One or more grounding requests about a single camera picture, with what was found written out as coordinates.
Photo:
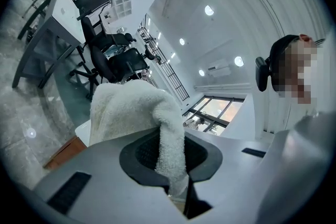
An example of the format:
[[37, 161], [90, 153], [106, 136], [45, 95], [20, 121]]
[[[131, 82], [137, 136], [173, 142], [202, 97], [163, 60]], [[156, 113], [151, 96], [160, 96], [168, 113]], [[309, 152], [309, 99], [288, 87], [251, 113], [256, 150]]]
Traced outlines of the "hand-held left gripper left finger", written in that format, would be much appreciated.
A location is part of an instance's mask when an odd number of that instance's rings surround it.
[[187, 223], [163, 187], [140, 185], [120, 165], [125, 146], [155, 133], [89, 146], [37, 184], [34, 208], [52, 223]]

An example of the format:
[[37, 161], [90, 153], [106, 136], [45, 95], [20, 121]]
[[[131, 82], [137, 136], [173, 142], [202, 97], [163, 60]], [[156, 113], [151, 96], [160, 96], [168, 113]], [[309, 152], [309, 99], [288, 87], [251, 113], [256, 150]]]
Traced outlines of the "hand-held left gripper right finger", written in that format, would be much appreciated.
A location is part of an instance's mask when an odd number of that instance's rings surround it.
[[195, 130], [186, 135], [218, 149], [222, 162], [214, 175], [194, 183], [196, 195], [209, 209], [188, 223], [259, 223], [261, 202], [274, 173], [274, 144], [225, 138]]

